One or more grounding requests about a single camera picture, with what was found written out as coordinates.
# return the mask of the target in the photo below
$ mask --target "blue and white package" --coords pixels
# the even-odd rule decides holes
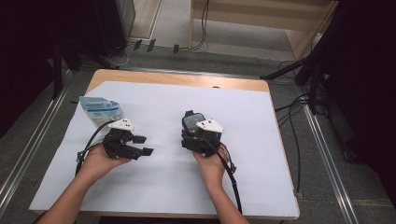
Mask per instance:
[[[122,109],[117,102],[108,101],[102,97],[85,96],[80,96],[79,102],[96,128],[99,128],[105,122],[124,118]],[[102,130],[108,131],[109,128],[104,127]]]

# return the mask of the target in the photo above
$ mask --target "floor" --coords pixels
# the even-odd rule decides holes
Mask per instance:
[[[208,47],[206,49],[203,45],[202,51],[204,52],[181,51],[174,54],[174,44],[187,45],[185,35],[187,32],[185,32],[185,21],[171,21],[171,9],[176,6],[186,7],[186,2],[188,1],[162,1],[151,37],[148,38],[157,40],[156,48],[152,52],[147,52],[145,46],[137,50],[128,49],[127,55],[130,60],[120,69],[193,71],[214,76],[221,74],[227,77],[257,79],[260,75],[271,74],[279,67],[290,63],[282,62],[293,60],[290,46],[283,41],[286,35],[282,30],[269,30],[267,33],[259,31],[259,33],[263,32],[264,38],[261,39],[263,47],[262,49],[255,49],[254,46],[257,45],[250,45],[254,42],[253,40],[251,42],[247,41],[249,44],[235,44],[240,42],[233,42],[233,39],[228,37],[227,33],[231,31],[220,34],[224,38],[222,39],[224,42],[221,43],[225,44],[216,43],[216,38],[210,37],[211,31],[214,29],[210,28],[211,23],[207,25]],[[173,28],[166,29],[162,22]],[[230,24],[214,25],[222,26],[225,29]],[[255,30],[254,27],[244,27],[242,29]],[[75,101],[78,100],[80,95],[84,94],[94,71],[100,68],[99,65],[86,57],[81,56],[81,59],[83,67],[80,71],[68,73],[71,77],[70,86],[65,93],[63,102],[51,119],[51,123],[44,133],[40,145],[36,148],[29,167],[23,171],[24,176],[15,192],[13,192],[13,197],[7,202],[5,210],[1,211],[0,223],[31,223],[36,218],[36,214],[28,210],[30,201],[32,201],[39,188],[40,181],[56,148],[62,142],[68,121],[72,118],[76,108]],[[116,63],[124,63],[126,59],[124,52],[111,58]],[[269,81],[274,108],[288,105],[301,94],[301,91],[306,91],[306,87],[301,88],[293,84],[289,78],[293,76],[293,73],[289,73],[285,77]],[[0,139],[2,148],[12,148],[9,153],[0,158],[3,168],[0,171],[0,183],[2,185],[7,181],[13,165],[17,162],[25,146],[28,145],[35,127],[46,113],[46,108],[53,104],[50,100],[51,90],[51,86],[45,89],[14,124],[8,134]],[[309,113],[303,107],[298,112],[299,109],[300,107],[295,108],[296,113],[292,116],[300,149],[299,160],[290,122],[285,122],[279,127],[294,185],[297,185],[298,180],[300,180],[297,200],[301,215],[298,219],[285,221],[285,223],[396,223],[395,210],[383,190],[377,174],[365,164],[351,164],[345,161],[341,144],[332,128],[331,121],[326,116],[315,116],[329,149],[336,173],[340,176],[347,196],[351,201],[353,213],[356,215],[355,219],[347,220],[342,212],[340,199],[336,197],[336,189],[329,175],[326,161],[323,159],[323,153],[318,147],[318,141],[312,132],[311,123],[308,121],[307,115]],[[279,119],[284,115],[285,112],[276,113]],[[78,223],[97,223],[97,221],[98,217],[81,216],[78,218]],[[250,223],[280,223],[280,220],[252,219]]]

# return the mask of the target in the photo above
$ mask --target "wooden desk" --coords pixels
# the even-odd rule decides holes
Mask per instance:
[[[206,0],[191,0],[193,20],[202,18]],[[316,35],[324,32],[337,3],[329,0],[210,0],[207,19],[286,30],[296,60],[303,57]]]
[[[148,138],[143,146],[135,146],[154,147],[154,151],[150,157],[124,164],[96,182],[85,197],[81,212],[120,217],[216,217],[196,161],[180,144],[181,118],[186,110],[194,109],[216,119],[226,129],[221,140],[232,151],[238,167],[234,176],[244,215],[274,219],[299,216],[264,81],[98,70],[87,96],[120,103],[125,117],[134,123],[134,133]],[[77,152],[93,132],[91,121],[78,105],[31,210],[43,212],[56,201],[73,179]],[[223,185],[234,201],[227,175]]]

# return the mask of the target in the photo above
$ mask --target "gray carpet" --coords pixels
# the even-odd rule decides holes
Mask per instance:
[[[165,69],[178,71],[194,71],[220,73],[226,77],[258,78],[277,70],[279,62],[242,58],[210,53],[194,53],[182,51],[173,54],[171,49],[158,49],[147,53],[146,47],[130,50],[130,61],[121,67],[122,70],[136,68]],[[95,70],[100,66],[85,57],[81,57],[83,67],[75,72],[72,85],[66,94],[63,104],[52,121],[42,143],[26,171],[17,191],[10,201],[0,223],[31,223],[36,214],[28,211],[30,202],[35,196],[40,182],[50,161],[61,144],[69,120],[72,118],[76,101],[83,95]],[[125,58],[120,53],[113,61],[122,63]],[[275,108],[291,103],[299,95],[297,87],[288,78],[281,77],[270,82]],[[31,105],[31,107],[14,124],[8,134],[0,140],[0,146],[7,149],[5,156],[0,157],[3,169],[0,171],[0,182],[7,178],[13,164],[18,159],[35,126],[50,103],[51,86],[49,86]],[[350,164],[342,155],[340,144],[332,129],[331,123],[324,116],[318,116],[322,131],[332,150],[333,159],[343,178],[355,210],[361,223],[396,223],[394,208],[389,203],[377,175],[364,164]],[[334,195],[332,185],[318,153],[318,147],[304,111],[292,117],[301,149],[301,187],[303,194],[298,200],[301,216],[294,221],[285,223],[345,223],[339,204]],[[297,152],[290,124],[286,122],[280,127],[292,180],[297,181]],[[80,217],[78,223],[97,223],[98,217]],[[250,220],[251,223],[278,223],[279,220]]]

